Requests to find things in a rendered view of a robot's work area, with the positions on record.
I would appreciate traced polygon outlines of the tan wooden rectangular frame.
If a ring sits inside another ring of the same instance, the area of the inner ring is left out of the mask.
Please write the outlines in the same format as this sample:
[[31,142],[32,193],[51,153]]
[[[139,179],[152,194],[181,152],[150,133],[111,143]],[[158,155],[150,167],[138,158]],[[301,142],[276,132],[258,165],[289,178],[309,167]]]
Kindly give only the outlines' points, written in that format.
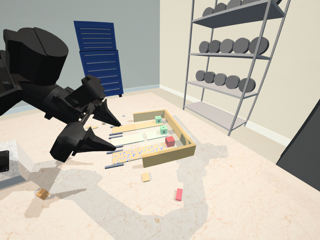
[[133,111],[143,168],[193,156],[197,142],[166,108]]

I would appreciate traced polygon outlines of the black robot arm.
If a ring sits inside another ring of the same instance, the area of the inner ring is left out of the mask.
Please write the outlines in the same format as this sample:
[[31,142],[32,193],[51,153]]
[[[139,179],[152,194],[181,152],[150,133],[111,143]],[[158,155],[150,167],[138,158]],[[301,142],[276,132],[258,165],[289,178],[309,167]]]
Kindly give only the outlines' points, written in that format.
[[[4,29],[5,50],[0,50],[0,116],[20,101],[40,110],[45,97],[59,85],[63,65],[69,53],[67,45],[56,35],[34,27],[17,32]],[[90,74],[82,85],[59,93],[59,102],[72,114],[80,116],[86,104],[98,99],[104,87]],[[79,108],[80,107],[80,108]]]

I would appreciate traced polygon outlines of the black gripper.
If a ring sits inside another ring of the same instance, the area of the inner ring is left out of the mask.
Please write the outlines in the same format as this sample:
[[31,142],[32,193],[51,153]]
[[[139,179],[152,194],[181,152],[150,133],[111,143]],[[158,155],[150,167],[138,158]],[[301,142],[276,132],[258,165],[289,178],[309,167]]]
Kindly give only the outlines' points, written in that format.
[[[90,115],[94,115],[92,118],[101,122],[116,127],[121,126],[118,119],[108,109],[107,99],[104,102],[102,101],[106,94],[102,92],[102,95],[98,99],[83,106],[81,108],[83,111],[77,117],[68,111],[56,97],[59,93],[67,96],[69,94],[66,90],[67,88],[69,87],[63,89],[58,86],[54,88],[45,97],[40,107],[40,110],[46,113],[44,118],[50,120],[54,117],[67,124],[55,140],[50,150],[51,156],[65,163],[72,151],[72,156],[81,152],[114,151],[116,147],[96,136],[91,127],[87,131],[83,127]],[[79,118],[81,118],[81,121],[79,121]]]

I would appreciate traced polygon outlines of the pink rectangular block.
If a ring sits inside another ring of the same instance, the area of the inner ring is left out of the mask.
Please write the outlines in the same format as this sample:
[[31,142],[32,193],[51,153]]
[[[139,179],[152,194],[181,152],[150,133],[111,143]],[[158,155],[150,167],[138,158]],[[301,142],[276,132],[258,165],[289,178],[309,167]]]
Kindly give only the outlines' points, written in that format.
[[177,194],[176,194],[176,200],[177,201],[181,201],[182,199],[182,193],[183,193],[183,190],[182,189],[177,189]]

